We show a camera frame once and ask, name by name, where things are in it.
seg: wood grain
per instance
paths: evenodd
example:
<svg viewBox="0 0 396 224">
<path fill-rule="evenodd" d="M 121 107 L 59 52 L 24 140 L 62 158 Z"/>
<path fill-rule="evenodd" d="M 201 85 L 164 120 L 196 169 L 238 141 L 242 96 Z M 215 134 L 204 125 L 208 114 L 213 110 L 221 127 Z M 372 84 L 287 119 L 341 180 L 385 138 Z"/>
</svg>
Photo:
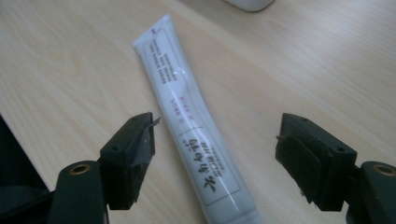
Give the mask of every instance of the wood grain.
<svg viewBox="0 0 396 224">
<path fill-rule="evenodd" d="M 169 13 L 215 122 L 267 223 L 345 223 L 275 160 L 284 112 L 396 165 L 396 4 L 275 0 L 1 0 L 0 112 L 50 189 L 131 116 L 163 114 L 131 43 Z M 165 122 L 138 203 L 111 223 L 205 223 Z"/>
</svg>

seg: wooden table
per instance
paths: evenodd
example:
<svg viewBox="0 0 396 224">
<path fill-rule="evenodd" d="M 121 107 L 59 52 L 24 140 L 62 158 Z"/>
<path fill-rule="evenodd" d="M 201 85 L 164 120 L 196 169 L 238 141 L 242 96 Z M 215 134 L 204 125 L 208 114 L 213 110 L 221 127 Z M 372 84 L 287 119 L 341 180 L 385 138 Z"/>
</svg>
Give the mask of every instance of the wooden table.
<svg viewBox="0 0 396 224">
<path fill-rule="evenodd" d="M 267 223 L 345 223 L 308 204 L 275 160 L 284 112 L 396 164 L 396 3 L 1 0 L 0 112 L 50 189 L 97 160 L 131 116 L 162 117 L 131 43 L 169 13 L 207 106 Z M 130 211 L 110 223 L 205 223 L 165 122 Z"/>
</svg>

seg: light wood surface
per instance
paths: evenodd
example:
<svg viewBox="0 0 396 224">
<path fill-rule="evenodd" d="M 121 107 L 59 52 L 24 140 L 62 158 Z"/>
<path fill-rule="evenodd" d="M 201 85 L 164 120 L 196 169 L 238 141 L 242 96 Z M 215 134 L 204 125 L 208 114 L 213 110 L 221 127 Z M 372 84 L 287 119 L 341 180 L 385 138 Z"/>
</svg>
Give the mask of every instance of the light wood surface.
<svg viewBox="0 0 396 224">
<path fill-rule="evenodd" d="M 396 165 L 396 3 L 1 0 L 0 112 L 50 189 L 97 160 L 131 116 L 163 114 L 131 43 L 169 13 L 215 122 L 267 223 L 345 223 L 275 160 L 284 112 Z M 205 223 L 165 122 L 139 200 L 110 223 Z"/>
</svg>

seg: tabletop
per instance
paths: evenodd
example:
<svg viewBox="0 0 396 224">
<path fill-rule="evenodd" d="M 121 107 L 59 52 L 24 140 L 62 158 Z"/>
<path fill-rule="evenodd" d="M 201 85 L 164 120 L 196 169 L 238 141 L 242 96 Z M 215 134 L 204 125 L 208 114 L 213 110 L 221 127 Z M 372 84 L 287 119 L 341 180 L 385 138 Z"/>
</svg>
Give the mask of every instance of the tabletop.
<svg viewBox="0 0 396 224">
<path fill-rule="evenodd" d="M 97 160 L 130 117 L 163 113 L 131 43 L 171 15 L 191 70 L 267 223 L 345 223 L 275 159 L 282 113 L 396 165 L 396 3 L 275 0 L 249 13 L 209 0 L 1 0 L 0 113 L 53 190 Z M 166 122 L 130 211 L 110 223 L 205 223 Z"/>
</svg>

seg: white object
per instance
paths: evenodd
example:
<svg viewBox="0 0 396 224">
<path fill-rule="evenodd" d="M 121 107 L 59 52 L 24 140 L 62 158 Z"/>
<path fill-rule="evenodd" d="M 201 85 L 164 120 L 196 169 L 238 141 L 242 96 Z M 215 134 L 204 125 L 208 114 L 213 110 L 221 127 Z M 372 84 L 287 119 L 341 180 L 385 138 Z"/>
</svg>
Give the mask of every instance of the white object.
<svg viewBox="0 0 396 224">
<path fill-rule="evenodd" d="M 171 18 L 134 42 L 209 223 L 262 223 L 206 108 Z"/>
<path fill-rule="evenodd" d="M 224 0 L 231 5 L 244 9 L 245 11 L 259 11 L 268 7 L 274 0 Z"/>
</svg>

